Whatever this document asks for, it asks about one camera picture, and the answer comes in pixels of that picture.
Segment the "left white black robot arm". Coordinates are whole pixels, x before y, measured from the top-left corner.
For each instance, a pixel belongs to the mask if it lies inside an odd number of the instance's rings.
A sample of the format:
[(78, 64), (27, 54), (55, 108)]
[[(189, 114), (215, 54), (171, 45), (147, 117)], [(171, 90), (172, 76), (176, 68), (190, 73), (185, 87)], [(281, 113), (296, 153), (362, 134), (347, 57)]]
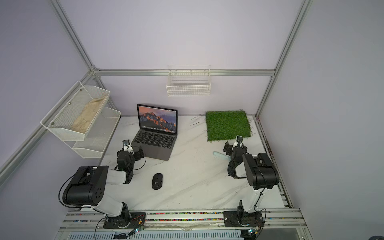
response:
[(117, 168), (82, 166), (61, 186), (58, 199), (71, 209), (89, 208), (107, 220), (130, 222), (133, 217), (124, 202), (106, 194), (107, 185), (128, 185), (134, 176), (135, 162), (145, 158), (142, 148), (131, 145), (117, 152)]

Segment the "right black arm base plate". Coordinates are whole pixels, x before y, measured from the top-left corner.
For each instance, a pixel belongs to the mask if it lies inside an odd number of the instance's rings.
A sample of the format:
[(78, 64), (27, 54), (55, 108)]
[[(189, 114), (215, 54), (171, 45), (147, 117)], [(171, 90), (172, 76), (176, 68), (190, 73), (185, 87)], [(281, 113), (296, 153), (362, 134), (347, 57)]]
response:
[(243, 212), (238, 214), (236, 211), (224, 211), (225, 227), (263, 227), (264, 218), (261, 212)]

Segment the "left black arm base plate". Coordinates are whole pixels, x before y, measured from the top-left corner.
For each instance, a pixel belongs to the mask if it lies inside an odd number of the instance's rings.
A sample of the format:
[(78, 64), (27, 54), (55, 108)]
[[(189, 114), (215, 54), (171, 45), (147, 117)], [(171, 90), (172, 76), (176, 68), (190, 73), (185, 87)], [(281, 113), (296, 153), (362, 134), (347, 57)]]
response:
[(145, 224), (146, 213), (130, 213), (131, 216), (126, 220), (123, 217), (111, 217), (104, 222), (104, 229), (136, 229)]

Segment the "grey laptop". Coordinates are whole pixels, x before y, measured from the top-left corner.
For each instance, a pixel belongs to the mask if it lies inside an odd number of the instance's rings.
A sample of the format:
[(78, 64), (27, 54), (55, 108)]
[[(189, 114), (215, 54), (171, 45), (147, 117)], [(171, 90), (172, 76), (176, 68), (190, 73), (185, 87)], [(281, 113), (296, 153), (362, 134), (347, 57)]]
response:
[(139, 131), (132, 141), (148, 158), (168, 161), (178, 136), (178, 111), (137, 104)]

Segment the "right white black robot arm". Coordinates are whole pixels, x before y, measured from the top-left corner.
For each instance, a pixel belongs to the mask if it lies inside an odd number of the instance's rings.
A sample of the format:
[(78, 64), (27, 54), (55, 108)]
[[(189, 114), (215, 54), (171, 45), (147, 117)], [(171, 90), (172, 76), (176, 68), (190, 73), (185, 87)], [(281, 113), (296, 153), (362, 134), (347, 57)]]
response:
[(230, 157), (227, 167), (228, 176), (234, 179), (246, 179), (253, 189), (253, 195), (239, 202), (235, 220), (239, 225), (247, 225), (247, 220), (262, 223), (262, 208), (266, 195), (280, 182), (278, 171), (266, 153), (253, 156), (238, 136), (234, 144), (226, 142), (223, 151)]

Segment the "black wireless mouse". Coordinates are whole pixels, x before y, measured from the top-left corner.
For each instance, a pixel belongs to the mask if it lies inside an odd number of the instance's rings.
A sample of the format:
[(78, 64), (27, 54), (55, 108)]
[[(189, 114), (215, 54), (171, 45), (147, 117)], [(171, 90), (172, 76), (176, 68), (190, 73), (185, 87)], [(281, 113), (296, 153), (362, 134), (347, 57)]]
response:
[(156, 173), (153, 176), (152, 179), (152, 189), (153, 190), (159, 190), (163, 186), (163, 174), (161, 173)]

